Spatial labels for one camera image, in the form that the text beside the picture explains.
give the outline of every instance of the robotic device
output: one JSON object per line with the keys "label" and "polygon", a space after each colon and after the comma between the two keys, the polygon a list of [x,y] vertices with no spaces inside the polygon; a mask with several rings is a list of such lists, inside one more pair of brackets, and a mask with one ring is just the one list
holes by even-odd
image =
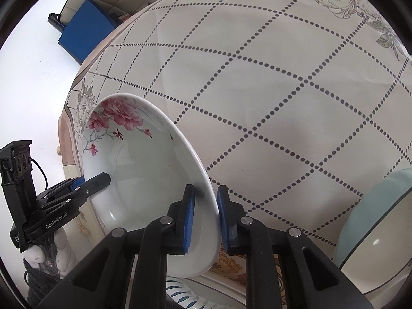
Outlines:
{"label": "robotic device", "polygon": [[[80,185],[76,179],[65,180],[33,199],[30,143],[13,142],[0,150],[2,186],[15,222],[11,237],[20,251],[30,242],[52,236],[79,213],[78,207],[87,196],[110,183],[106,173]],[[62,309],[125,308],[135,255],[139,257],[129,308],[165,308],[167,255],[189,251],[194,206],[195,188],[188,184],[182,201],[171,204],[166,216],[143,229],[112,230],[53,288],[38,309],[54,309],[56,305]],[[289,309],[373,308],[297,228],[286,232],[269,229],[246,216],[241,204],[230,201],[225,186],[218,189],[218,207],[226,252],[246,255],[248,309],[282,308],[274,254],[281,262]]]}

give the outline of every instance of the floral bowl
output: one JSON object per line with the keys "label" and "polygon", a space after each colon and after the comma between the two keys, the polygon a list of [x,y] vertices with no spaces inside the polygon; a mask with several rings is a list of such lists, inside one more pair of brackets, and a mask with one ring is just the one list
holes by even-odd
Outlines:
{"label": "floral bowl", "polygon": [[160,109],[132,94],[108,96],[90,114],[82,148],[85,179],[101,172],[112,177],[110,186],[91,198],[108,231],[147,226],[182,199],[186,184],[193,184],[189,253],[168,256],[167,274],[193,277],[213,265],[220,222],[212,185],[190,143]]}

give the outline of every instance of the white floor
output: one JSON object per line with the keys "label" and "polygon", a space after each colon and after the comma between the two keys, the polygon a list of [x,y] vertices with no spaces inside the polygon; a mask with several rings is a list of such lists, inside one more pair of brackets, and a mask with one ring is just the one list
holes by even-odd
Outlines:
{"label": "white floor", "polygon": [[[65,179],[58,146],[57,121],[78,63],[58,45],[60,33],[47,22],[59,13],[66,0],[40,0],[24,16],[0,50],[0,148],[13,140],[32,140],[32,157],[42,166],[49,187]],[[36,191],[44,179],[32,172]],[[22,255],[13,246],[13,224],[3,190],[0,190],[0,257],[19,290],[26,295]],[[81,245],[90,245],[88,239]]]}

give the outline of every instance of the blue panel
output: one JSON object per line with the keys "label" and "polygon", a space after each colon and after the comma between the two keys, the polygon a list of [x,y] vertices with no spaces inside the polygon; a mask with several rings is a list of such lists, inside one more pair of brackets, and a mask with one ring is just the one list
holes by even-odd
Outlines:
{"label": "blue panel", "polygon": [[58,42],[82,63],[115,28],[115,22],[93,0],[86,0],[67,24]]}

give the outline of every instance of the light blue bowl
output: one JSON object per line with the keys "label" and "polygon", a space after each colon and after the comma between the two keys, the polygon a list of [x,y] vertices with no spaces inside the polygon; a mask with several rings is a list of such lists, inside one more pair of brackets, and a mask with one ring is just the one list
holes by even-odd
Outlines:
{"label": "light blue bowl", "polygon": [[412,168],[407,168],[389,174],[363,197],[339,235],[333,257],[339,268],[345,265],[360,243],[411,190]]}

